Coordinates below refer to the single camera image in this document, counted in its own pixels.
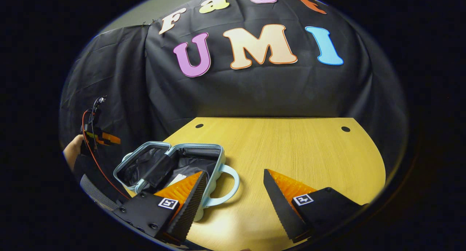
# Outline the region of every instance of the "black cloth backdrop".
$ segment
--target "black cloth backdrop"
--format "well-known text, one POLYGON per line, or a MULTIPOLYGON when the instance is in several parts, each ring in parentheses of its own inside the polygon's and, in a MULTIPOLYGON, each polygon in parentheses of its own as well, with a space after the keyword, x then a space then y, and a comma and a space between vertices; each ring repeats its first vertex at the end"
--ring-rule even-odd
MULTIPOLYGON (((167 10, 187 10, 168 32, 159 35, 162 18, 144 26, 115 29, 96 36, 77 57, 60 102, 60 142, 79 132, 83 112, 100 95, 108 100, 100 109, 98 126, 121 138, 121 145, 99 147, 99 163, 107 177, 123 156, 146 141, 162 141, 196 117, 351 117, 378 147, 388 176, 403 155, 408 113, 401 85, 378 44, 357 24, 315 0, 323 15, 299 0, 255 4, 227 0, 225 9, 201 14, 192 0, 167 10), (244 28, 258 38, 263 26, 282 24, 293 64, 260 65, 232 70, 230 40, 223 32, 244 28), (304 27, 322 27, 343 65, 317 60, 319 47, 304 27), (200 62, 191 39, 208 32, 211 67, 200 77, 186 77, 173 48, 188 42, 191 64, 200 62)), ((91 181, 110 197, 123 200, 98 171, 92 159, 79 157, 91 181)))

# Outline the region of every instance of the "open bag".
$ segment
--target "open bag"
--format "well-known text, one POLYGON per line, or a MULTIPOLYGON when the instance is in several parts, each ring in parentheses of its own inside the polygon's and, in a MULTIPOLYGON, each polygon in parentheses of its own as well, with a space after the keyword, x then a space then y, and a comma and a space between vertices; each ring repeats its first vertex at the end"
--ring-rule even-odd
POLYGON ((225 152, 221 145, 179 144, 171 147, 169 143, 146 142, 123 157, 113 171, 113 176, 134 193, 142 190, 156 193, 185 177, 205 171, 208 184, 194 218, 194 221, 198 221, 203 217, 204 208, 224 203, 240 186, 238 173, 225 165, 225 162, 225 152), (210 198, 223 172, 233 176, 233 188, 221 198, 210 198))

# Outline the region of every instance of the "blue letter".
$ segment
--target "blue letter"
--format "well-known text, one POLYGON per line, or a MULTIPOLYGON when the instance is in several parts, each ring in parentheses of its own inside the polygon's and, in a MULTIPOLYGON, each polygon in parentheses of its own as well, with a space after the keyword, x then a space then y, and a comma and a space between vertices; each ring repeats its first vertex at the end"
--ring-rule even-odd
POLYGON ((317 45, 321 54, 317 58, 319 62, 329 64, 329 65, 342 65, 343 59, 336 54, 335 47, 333 47, 332 40, 328 35, 330 32, 324 28, 311 27, 307 26, 306 31, 311 32, 311 34, 316 39, 317 45))

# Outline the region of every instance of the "beige letter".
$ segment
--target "beige letter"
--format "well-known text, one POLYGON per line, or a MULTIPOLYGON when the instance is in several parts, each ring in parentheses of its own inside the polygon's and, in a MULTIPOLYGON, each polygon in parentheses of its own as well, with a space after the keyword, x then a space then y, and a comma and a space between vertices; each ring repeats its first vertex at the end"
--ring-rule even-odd
POLYGON ((183 13, 186 11, 186 8, 183 8, 179 11, 176 11, 170 15, 168 15, 167 17, 163 18, 163 24, 162 24, 162 29, 160 30, 160 32, 158 32, 158 34, 162 34, 168 30, 170 30, 171 28, 173 28, 173 26, 175 26, 173 23, 171 22, 176 22, 177 20, 179 20, 179 17, 180 17, 180 13, 183 13))
POLYGON ((213 10, 225 9, 230 5, 226 0, 206 0, 201 3, 201 8, 199 9, 200 13, 208 13, 213 10))
POLYGON ((297 62, 298 57, 291 53, 285 37, 285 29, 285 26, 281 24, 267 24, 263 27, 258 39, 243 28, 235 28, 224 32, 223 36, 230 39, 233 49, 233 62, 230 67, 237 70, 252 65, 253 62, 246 58, 245 50, 251 54, 258 64, 263 64, 269 47, 272 52, 269 58, 271 63, 297 62))

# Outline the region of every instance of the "gray wall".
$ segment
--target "gray wall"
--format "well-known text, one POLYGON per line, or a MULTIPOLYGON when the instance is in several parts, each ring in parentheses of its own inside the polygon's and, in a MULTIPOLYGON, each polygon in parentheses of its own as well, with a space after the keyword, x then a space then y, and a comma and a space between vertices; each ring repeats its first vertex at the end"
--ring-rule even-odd
POLYGON ((156 20, 189 1, 190 0, 146 0, 133 7, 133 9, 130 9, 121 17, 113 20, 103 28, 99 34, 121 27, 139 25, 143 22, 145 22, 145 24, 150 24, 153 19, 156 20))

